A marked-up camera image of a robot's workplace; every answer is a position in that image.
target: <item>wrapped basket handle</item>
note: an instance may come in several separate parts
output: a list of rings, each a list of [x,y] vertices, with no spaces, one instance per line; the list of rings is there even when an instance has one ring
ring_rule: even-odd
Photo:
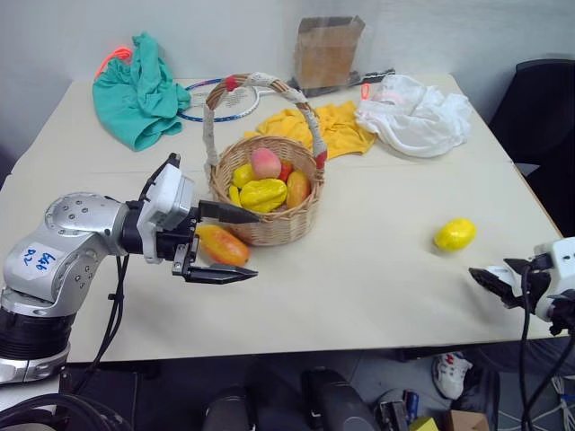
[[[312,132],[314,140],[314,159],[317,169],[323,169],[327,159],[327,147],[322,139],[320,127],[314,110],[307,102],[305,96],[276,78],[275,76],[256,72],[254,74],[229,75],[223,79],[208,95],[204,105],[204,143],[208,152],[208,164],[217,166],[218,156],[214,142],[214,110],[229,92],[237,87],[268,87],[275,90],[284,99],[295,103],[304,114],[307,126]]]

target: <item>beige table surface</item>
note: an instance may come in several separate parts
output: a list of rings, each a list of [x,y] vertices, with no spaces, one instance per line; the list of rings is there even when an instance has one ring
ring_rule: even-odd
[[[458,91],[448,75],[417,77]],[[314,104],[357,95],[354,89]],[[266,98],[251,116],[216,125],[220,149],[284,106]],[[182,168],[198,186],[196,198],[207,198],[200,128],[184,126],[178,136],[134,154],[98,125],[90,85],[72,84],[0,193],[0,259],[36,227],[54,198],[77,190],[134,198],[171,151],[182,154]],[[478,235],[464,251],[443,255],[431,237],[456,216],[473,219]],[[124,321],[104,360],[519,339],[522,312],[506,310],[467,268],[527,257],[536,244],[558,237],[474,113],[470,141],[443,157],[398,157],[377,143],[362,157],[329,162],[315,228],[285,246],[252,248],[248,267],[260,271],[256,278],[227,286],[186,284],[171,276],[169,263],[147,265],[135,256]],[[109,258],[76,318],[71,361],[93,359],[115,283]],[[533,320],[530,337],[546,336],[548,325]]]

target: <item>teal cloth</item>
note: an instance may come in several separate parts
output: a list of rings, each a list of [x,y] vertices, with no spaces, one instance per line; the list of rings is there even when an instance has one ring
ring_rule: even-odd
[[[93,83],[93,105],[104,127],[134,151],[153,145],[162,134],[181,131],[178,110],[190,106],[190,94],[173,83],[168,66],[158,56],[155,40],[146,32],[132,38],[132,64],[118,58]]]

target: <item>tennis racket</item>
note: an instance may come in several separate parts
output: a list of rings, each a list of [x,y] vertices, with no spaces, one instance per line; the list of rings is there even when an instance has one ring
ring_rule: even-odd
[[[208,79],[186,87],[190,92],[190,107],[185,111],[178,112],[178,116],[190,121],[203,121],[204,105],[209,93],[222,81],[223,78]],[[273,93],[273,90],[258,90],[254,87],[238,87],[226,95],[222,103],[217,107],[218,117],[216,122],[240,119],[251,114],[260,104],[260,97]]]

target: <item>robotic arm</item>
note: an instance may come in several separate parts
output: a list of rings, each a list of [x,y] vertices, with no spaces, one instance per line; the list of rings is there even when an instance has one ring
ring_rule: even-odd
[[[553,335],[575,329],[575,237],[538,245],[531,260],[505,259],[505,263],[505,267],[470,268],[469,272],[508,308],[523,307],[523,281],[529,311],[550,321]]]
[[[171,154],[136,201],[120,203],[92,193],[72,193],[47,209],[38,228],[19,241],[4,262],[0,297],[0,384],[31,382],[59,371],[68,338],[96,270],[108,255],[143,254],[148,263],[173,261],[172,273],[188,282],[224,284],[257,275],[228,265],[193,267],[196,223],[213,217],[255,223],[240,207],[200,201],[193,182]]]

